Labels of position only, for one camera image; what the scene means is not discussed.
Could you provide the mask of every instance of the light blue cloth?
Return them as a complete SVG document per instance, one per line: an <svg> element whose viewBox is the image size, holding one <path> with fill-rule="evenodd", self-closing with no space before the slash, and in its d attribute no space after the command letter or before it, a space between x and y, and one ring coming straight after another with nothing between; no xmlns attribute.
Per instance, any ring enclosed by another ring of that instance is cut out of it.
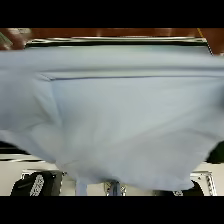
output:
<svg viewBox="0 0 224 224"><path fill-rule="evenodd" d="M0 140L84 184L184 190L224 135L224 60L141 46L0 53Z"/></svg>

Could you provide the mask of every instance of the person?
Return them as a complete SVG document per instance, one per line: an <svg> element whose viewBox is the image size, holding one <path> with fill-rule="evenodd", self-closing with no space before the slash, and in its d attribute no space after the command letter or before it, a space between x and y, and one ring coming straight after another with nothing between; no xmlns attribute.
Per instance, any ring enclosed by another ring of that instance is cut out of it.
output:
<svg viewBox="0 0 224 224"><path fill-rule="evenodd" d="M0 28L0 33L2 37L0 39L0 50L22 50L31 38L31 29L29 28Z"/></svg>

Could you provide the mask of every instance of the brown wooden surface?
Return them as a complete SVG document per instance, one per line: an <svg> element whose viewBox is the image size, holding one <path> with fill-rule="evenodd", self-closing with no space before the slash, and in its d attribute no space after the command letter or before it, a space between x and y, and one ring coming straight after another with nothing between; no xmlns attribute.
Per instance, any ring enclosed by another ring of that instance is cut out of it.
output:
<svg viewBox="0 0 224 224"><path fill-rule="evenodd" d="M224 28L200 28L214 54L224 52ZM197 28L32 28L33 38L152 36L200 37Z"/></svg>

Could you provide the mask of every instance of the dark green object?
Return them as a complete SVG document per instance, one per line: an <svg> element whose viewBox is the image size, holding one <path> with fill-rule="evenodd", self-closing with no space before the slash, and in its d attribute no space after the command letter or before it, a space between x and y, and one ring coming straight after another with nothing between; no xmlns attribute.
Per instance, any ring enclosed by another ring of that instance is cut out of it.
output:
<svg viewBox="0 0 224 224"><path fill-rule="evenodd" d="M224 163L224 141L216 145L205 162L212 164Z"/></svg>

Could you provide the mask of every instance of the hand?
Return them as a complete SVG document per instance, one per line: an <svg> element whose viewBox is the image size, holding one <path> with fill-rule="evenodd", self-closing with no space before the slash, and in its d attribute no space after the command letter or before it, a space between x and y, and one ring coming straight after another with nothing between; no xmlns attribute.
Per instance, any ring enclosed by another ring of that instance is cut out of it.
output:
<svg viewBox="0 0 224 224"><path fill-rule="evenodd" d="M21 34L17 28L0 28L0 50L21 50L31 37L30 29L24 29L26 33Z"/></svg>

